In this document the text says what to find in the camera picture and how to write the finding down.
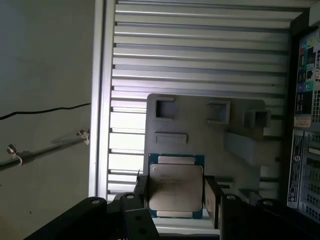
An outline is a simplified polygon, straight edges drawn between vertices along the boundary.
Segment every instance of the gray plastic shroud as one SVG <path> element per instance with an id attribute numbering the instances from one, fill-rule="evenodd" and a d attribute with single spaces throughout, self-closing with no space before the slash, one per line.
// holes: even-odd
<path id="1" fill-rule="evenodd" d="M 232 178 L 237 189 L 259 189 L 260 166 L 249 165 L 224 149 L 225 132 L 263 140 L 263 127 L 243 126 L 244 112 L 254 109 L 264 110 L 264 101 L 150 94 L 143 171 L 148 172 L 150 153 L 204 155 L 205 175 Z"/>
<path id="2" fill-rule="evenodd" d="M 231 132 L 224 135 L 224 149 L 252 166 L 274 166 L 271 160 L 280 156 L 280 144 L 276 140 L 255 140 Z"/>

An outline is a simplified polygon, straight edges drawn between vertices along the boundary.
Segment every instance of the screw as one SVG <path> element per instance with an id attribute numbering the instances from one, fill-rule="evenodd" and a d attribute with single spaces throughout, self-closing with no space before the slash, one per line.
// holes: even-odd
<path id="1" fill-rule="evenodd" d="M 226 196 L 226 198 L 229 200 L 236 200 L 236 197 L 233 195 L 228 195 L 228 196 Z"/>
<path id="2" fill-rule="evenodd" d="M 17 152 L 16 145 L 14 143 L 9 144 L 6 151 L 8 154 L 15 154 Z"/>
<path id="3" fill-rule="evenodd" d="M 76 133 L 77 136 L 82 136 L 85 133 L 84 130 L 80 130 Z"/>
<path id="4" fill-rule="evenodd" d="M 100 203 L 100 200 L 93 200 L 91 203 L 92 204 L 98 204 L 98 203 Z"/>
<path id="5" fill-rule="evenodd" d="M 272 201 L 265 200 L 263 201 L 263 204 L 267 206 L 272 206 L 274 203 Z"/>

